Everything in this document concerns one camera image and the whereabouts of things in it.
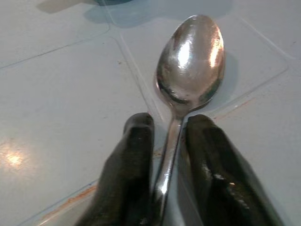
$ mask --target metal spoon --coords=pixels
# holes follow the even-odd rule
[[[182,121],[206,105],[224,73],[225,54],[219,27],[207,16],[191,16],[174,32],[157,66],[157,88],[170,104],[173,119],[152,198],[152,225],[162,223]]]

